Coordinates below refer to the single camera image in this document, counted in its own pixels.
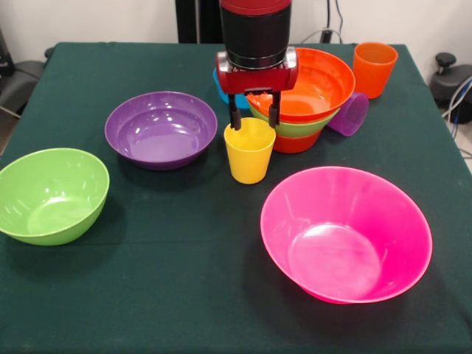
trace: pink bowl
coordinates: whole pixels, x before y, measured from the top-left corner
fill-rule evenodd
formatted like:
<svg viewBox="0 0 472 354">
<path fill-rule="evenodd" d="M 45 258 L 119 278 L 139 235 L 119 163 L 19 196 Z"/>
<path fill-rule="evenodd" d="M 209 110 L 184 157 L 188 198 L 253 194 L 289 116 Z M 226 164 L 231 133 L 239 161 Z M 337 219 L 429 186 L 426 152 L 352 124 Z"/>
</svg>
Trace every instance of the pink bowl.
<svg viewBox="0 0 472 354">
<path fill-rule="evenodd" d="M 277 266 L 336 304 L 379 302 L 409 290 L 432 254 L 428 222 L 394 184 L 348 167 L 316 167 L 277 185 L 260 219 Z"/>
</svg>

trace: green tablecloth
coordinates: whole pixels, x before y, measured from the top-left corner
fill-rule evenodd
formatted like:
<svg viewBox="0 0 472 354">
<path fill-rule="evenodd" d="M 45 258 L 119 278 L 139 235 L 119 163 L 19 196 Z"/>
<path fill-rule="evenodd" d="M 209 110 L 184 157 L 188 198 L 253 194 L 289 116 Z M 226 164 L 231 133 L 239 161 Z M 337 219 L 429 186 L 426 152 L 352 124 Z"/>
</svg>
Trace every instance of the green tablecloth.
<svg viewBox="0 0 472 354">
<path fill-rule="evenodd" d="M 353 45 L 316 47 L 351 63 Z M 212 81 L 220 48 L 57 46 L 0 167 L 35 150 L 80 148 L 105 162 L 111 188 L 95 225 L 69 245 L 0 239 L 0 352 L 472 350 L 472 178 L 407 48 L 398 46 L 386 91 L 355 136 L 327 128 L 306 153 L 274 153 L 254 186 L 229 174 L 228 114 Z M 207 153 L 165 173 L 123 161 L 103 134 L 117 105 L 158 90 L 202 98 L 220 123 Z M 433 260 L 408 293 L 330 305 L 271 262 L 259 230 L 267 194 L 290 174 L 327 164 L 377 173 L 425 212 Z"/>
</svg>

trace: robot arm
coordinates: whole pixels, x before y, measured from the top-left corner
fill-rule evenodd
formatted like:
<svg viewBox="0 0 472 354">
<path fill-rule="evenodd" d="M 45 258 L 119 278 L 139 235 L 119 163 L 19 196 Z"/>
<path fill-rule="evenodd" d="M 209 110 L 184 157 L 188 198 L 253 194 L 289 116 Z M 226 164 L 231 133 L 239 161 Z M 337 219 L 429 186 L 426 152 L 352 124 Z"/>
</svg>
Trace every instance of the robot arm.
<svg viewBox="0 0 472 354">
<path fill-rule="evenodd" d="M 231 127 L 239 130 L 236 94 L 272 94 L 269 124 L 279 124 L 280 92 L 298 74 L 295 48 L 288 46 L 291 0 L 220 0 L 226 50 L 216 57 L 218 80 L 229 97 Z"/>
</svg>

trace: orange cup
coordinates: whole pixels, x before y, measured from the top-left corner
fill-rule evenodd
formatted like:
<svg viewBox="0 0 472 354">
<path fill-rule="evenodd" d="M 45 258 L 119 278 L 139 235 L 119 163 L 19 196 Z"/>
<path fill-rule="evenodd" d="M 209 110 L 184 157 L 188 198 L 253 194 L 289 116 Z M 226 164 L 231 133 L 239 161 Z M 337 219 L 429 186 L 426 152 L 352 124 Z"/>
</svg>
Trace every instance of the orange cup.
<svg viewBox="0 0 472 354">
<path fill-rule="evenodd" d="M 386 44 L 366 42 L 357 45 L 353 61 L 355 90 L 370 99 L 380 97 L 397 59 L 397 51 Z"/>
</svg>

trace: yellow cup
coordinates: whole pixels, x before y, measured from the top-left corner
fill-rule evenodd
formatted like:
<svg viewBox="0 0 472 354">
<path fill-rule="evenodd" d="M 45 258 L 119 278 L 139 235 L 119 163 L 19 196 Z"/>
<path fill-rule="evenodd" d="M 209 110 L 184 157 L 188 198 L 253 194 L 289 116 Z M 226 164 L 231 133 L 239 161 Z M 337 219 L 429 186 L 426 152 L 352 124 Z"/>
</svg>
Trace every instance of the yellow cup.
<svg viewBox="0 0 472 354">
<path fill-rule="evenodd" d="M 242 118 L 239 131 L 226 127 L 224 140 L 233 178 L 244 184 L 262 181 L 271 159 L 275 130 L 261 119 Z"/>
</svg>

